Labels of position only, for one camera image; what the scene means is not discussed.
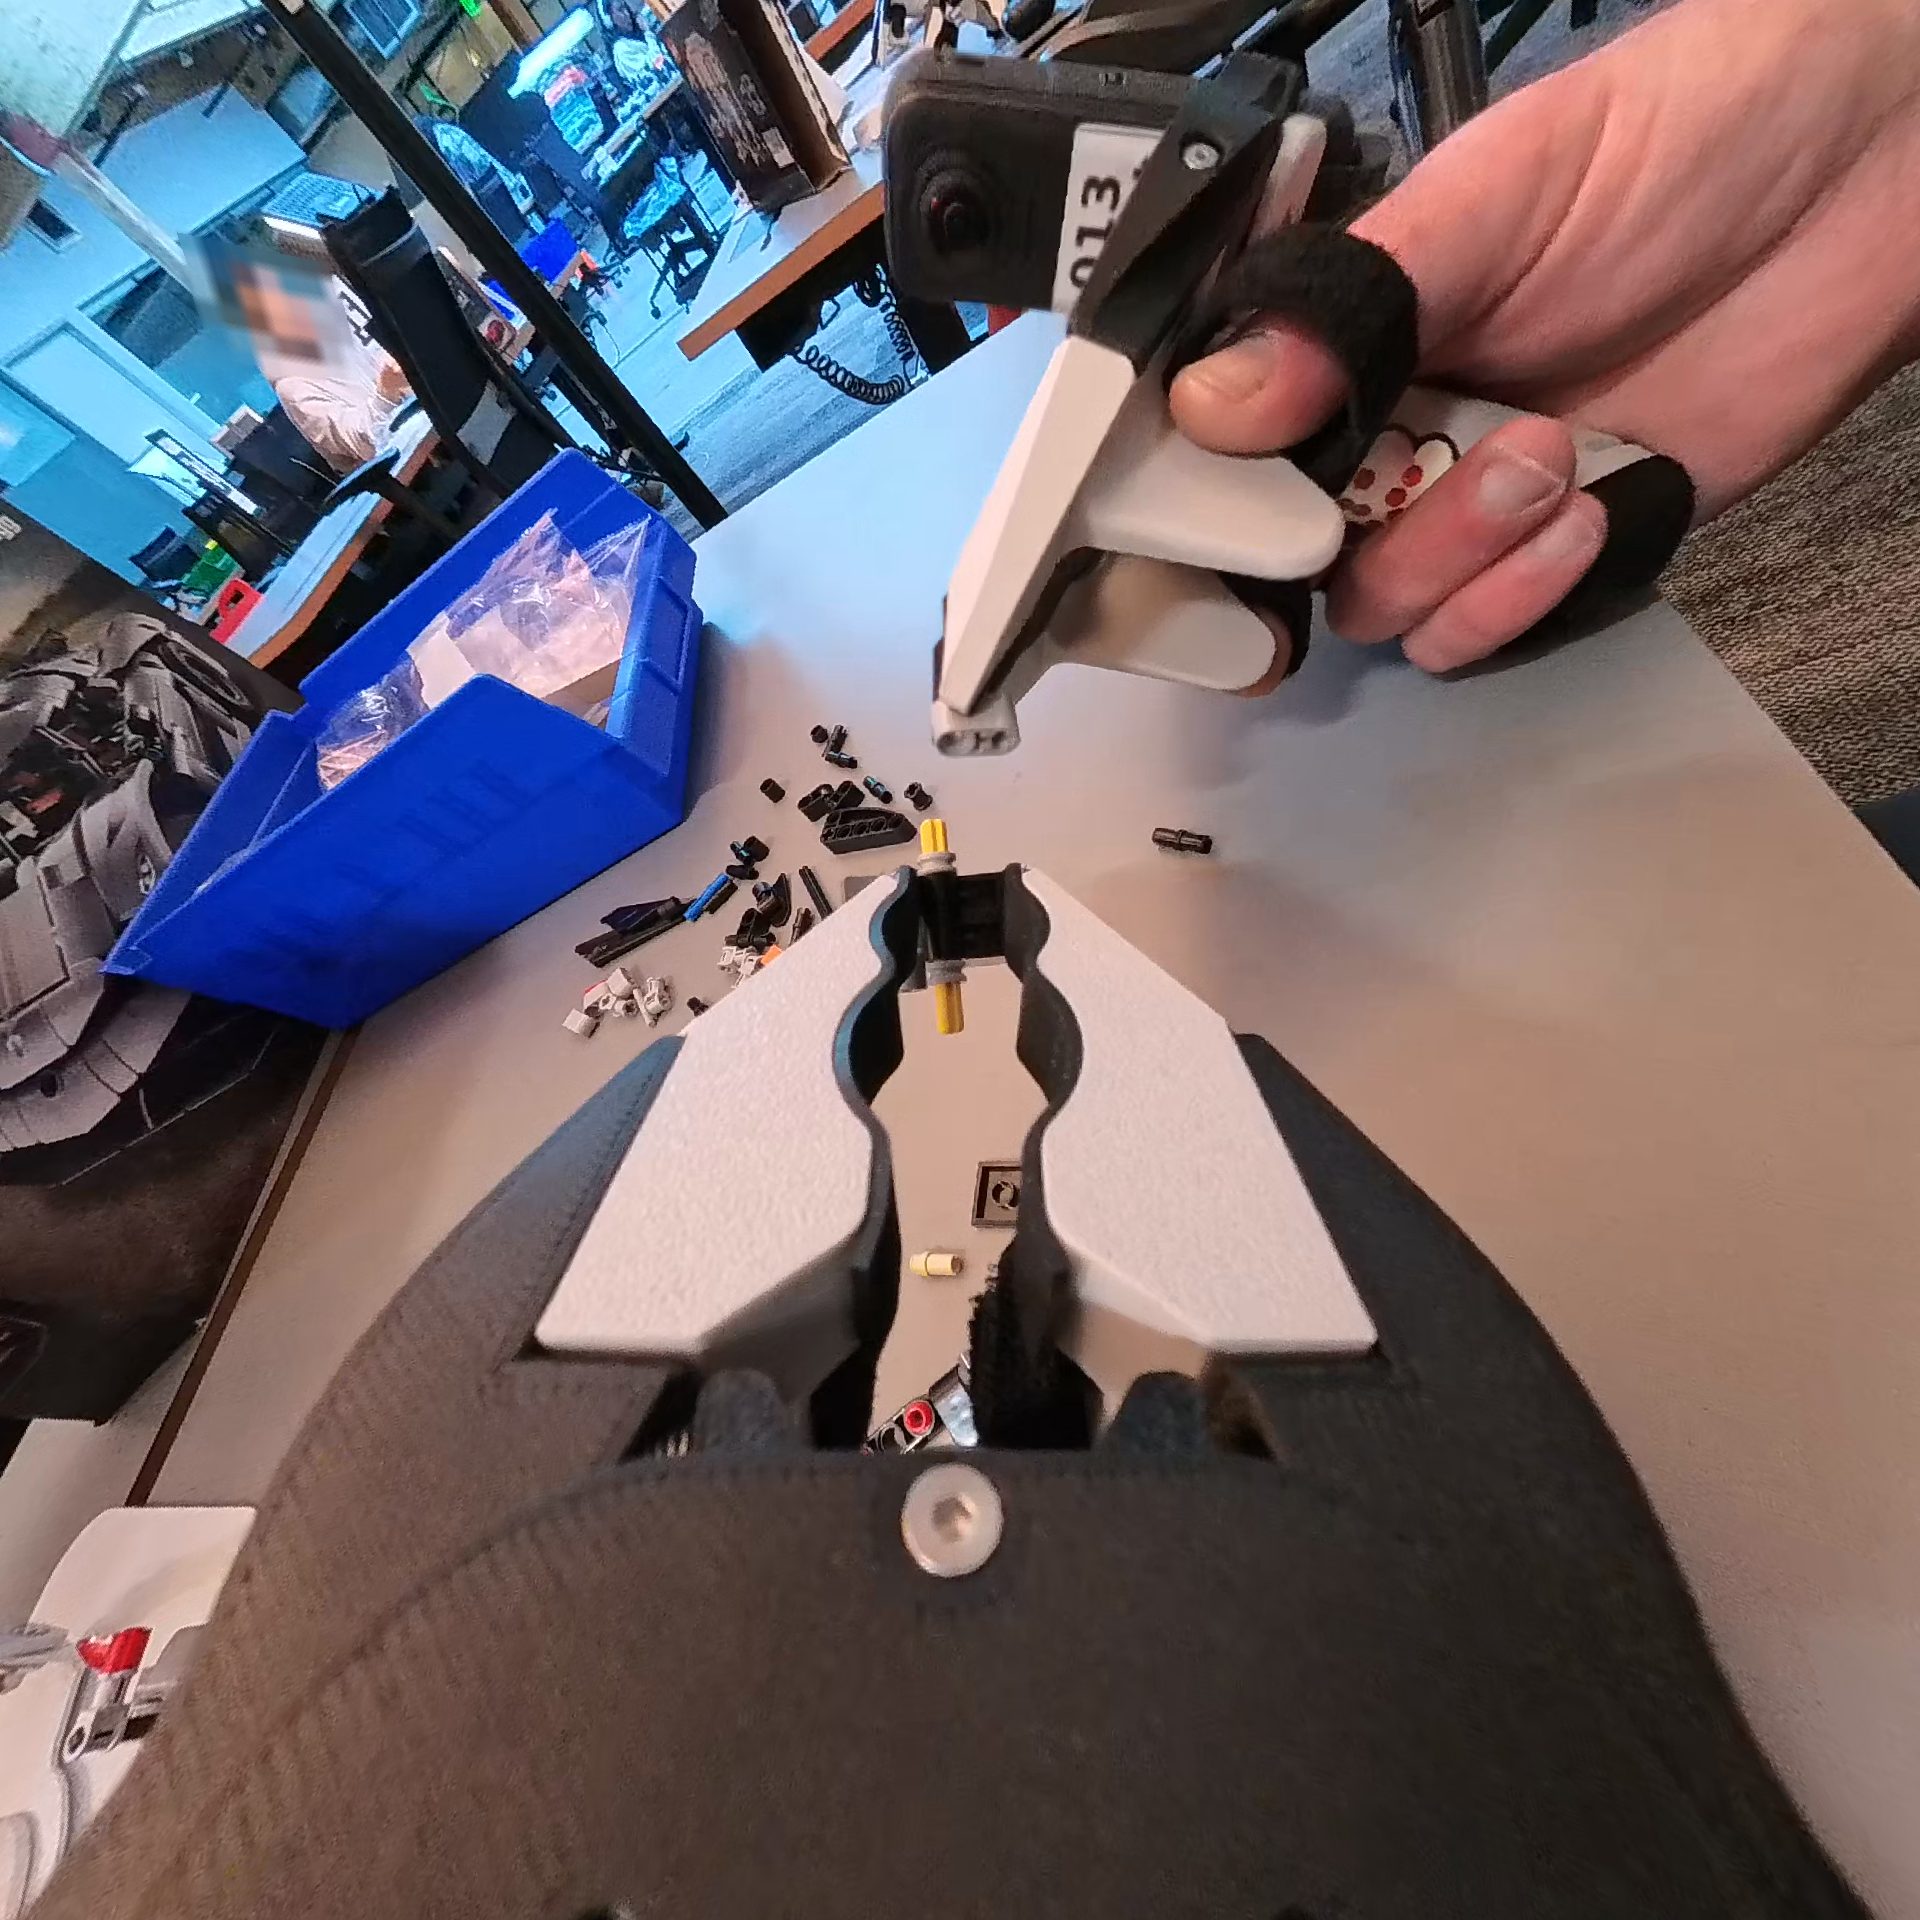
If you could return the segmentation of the cardboard box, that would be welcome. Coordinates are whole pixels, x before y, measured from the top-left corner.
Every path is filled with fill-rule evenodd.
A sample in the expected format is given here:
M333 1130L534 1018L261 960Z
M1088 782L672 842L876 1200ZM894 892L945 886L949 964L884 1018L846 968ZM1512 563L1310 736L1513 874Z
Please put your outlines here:
M827 190L850 170L842 108L776 3L682 3L668 56L747 204L764 213Z

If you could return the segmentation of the partly built lego car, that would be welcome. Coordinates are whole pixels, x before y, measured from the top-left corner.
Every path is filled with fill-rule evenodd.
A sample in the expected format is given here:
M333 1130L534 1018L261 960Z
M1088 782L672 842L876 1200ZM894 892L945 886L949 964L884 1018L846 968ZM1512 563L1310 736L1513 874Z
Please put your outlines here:
M37 1674L69 1680L56 1763L73 1769L157 1725L197 1661L204 1628L181 1626L150 1652L155 1635L144 1624L81 1640L50 1624L24 1624L2 1635L2 1689Z

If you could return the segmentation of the brown wooden desk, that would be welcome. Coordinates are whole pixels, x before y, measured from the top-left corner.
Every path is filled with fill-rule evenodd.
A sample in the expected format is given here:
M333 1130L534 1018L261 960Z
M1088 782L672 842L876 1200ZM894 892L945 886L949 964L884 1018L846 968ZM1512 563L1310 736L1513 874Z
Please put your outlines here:
M729 337L746 337L781 299L816 288L838 296L883 256L883 179L876 153L861 153L825 190L779 213L755 213L723 241L678 333L678 354L696 363Z
M292 652L322 620L350 576L395 526L433 526L435 509L417 491L440 450L440 435L417 405L402 410L389 443L369 470L340 482L320 507L314 532L281 563L261 596L224 640L228 653L267 668Z

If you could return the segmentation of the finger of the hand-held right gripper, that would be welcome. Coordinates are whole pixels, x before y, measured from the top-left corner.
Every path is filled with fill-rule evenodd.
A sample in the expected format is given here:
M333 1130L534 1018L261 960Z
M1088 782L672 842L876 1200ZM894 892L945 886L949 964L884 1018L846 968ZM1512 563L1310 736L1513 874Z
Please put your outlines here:
M1298 585L1073 550L995 668L1017 705L1056 665L1258 698L1298 668Z
M990 699L995 668L1078 548L1310 587L1344 526L1291 459L1194 446L1154 370L1136 374L1120 353L1070 337L953 566L933 702L974 710Z

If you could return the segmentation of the blue plastic bin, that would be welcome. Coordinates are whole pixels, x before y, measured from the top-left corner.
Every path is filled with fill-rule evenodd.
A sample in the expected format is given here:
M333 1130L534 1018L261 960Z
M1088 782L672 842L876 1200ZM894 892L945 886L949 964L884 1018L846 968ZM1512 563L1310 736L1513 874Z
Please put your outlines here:
M544 514L576 545L642 531L605 725L477 678L325 788L331 713ZM678 827L696 563L669 521L561 450L322 660L297 710L258 725L104 972L340 1029Z

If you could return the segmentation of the person's right hand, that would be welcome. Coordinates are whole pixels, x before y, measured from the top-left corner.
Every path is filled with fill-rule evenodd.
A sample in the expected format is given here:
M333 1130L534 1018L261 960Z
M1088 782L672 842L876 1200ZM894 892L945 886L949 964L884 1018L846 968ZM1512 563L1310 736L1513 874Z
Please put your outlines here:
M1348 229L1412 285L1422 377L1518 412L1325 585L1430 674L1560 613L1611 513L1574 427L1678 461L1706 521L1915 357L1915 18L1675 6L1525 88Z

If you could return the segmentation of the pile of lego pieces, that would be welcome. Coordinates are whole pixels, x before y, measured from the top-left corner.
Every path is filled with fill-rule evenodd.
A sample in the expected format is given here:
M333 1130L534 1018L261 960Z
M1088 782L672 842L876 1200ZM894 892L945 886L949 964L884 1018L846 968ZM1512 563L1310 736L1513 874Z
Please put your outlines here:
M605 1026L658 1032L712 1010L827 923L864 877L854 865L920 857L921 845L830 856L827 814L888 806L921 825L937 800L921 779L890 785L848 748L844 728L813 728L801 757L755 785L755 814L686 883L610 908L576 946L587 981L561 1022L572 1040Z

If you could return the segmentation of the black grey lego assembly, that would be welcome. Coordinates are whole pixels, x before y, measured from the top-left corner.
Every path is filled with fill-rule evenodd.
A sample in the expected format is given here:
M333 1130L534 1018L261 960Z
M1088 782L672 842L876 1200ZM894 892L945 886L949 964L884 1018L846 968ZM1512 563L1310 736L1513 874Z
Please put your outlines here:
M917 1453L926 1449L977 1449L977 1410L969 1369L950 1366L933 1388L904 1404L866 1436L864 1453Z

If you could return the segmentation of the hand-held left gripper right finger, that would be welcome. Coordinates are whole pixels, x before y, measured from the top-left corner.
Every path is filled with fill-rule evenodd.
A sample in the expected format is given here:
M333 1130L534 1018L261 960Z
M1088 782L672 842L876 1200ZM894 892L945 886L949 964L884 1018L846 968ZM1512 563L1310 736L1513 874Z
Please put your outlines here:
M1140 1376L1371 1355L1228 1019L1033 866L1003 874L1000 936L1043 1110L996 1275L996 1444L1082 1449Z

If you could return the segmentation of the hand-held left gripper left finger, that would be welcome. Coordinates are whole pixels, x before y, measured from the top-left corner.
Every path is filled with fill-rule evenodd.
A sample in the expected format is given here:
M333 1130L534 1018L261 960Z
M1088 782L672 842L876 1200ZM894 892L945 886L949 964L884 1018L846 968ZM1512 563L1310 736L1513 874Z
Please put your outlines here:
M874 1101L904 1062L917 880L876 877L660 1045L662 1080L534 1323L563 1357L768 1376L822 1448L858 1449L900 1283Z

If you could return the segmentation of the white rounded board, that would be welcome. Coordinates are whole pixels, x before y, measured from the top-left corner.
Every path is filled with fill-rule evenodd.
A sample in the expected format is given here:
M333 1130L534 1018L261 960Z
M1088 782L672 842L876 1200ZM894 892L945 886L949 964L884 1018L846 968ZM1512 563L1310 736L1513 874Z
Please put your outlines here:
M208 1626L253 1517L250 1506L107 1509L66 1548L27 1618L4 1629L46 1624L81 1640L149 1626L157 1652L163 1636L181 1626ZM2 1689L4 1917L24 1916L44 1892L157 1730L73 1769L60 1768L56 1744L66 1691L69 1680L56 1670Z

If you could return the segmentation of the lego set box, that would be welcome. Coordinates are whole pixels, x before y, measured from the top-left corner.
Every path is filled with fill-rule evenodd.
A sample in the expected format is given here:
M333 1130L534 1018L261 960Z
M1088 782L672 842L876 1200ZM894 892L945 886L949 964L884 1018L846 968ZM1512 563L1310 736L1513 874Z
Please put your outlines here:
M217 1304L325 1033L112 950L297 694L2 517L2 1414L107 1421Z

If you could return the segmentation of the yellow axle lego assembly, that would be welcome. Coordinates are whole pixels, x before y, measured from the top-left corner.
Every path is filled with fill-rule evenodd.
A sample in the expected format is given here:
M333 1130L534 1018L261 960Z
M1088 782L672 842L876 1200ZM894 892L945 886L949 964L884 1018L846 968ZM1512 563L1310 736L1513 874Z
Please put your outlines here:
M933 996L941 1037L968 1026L964 986L969 964L1006 960L1002 870L963 874L949 845L945 818L920 822L920 977Z

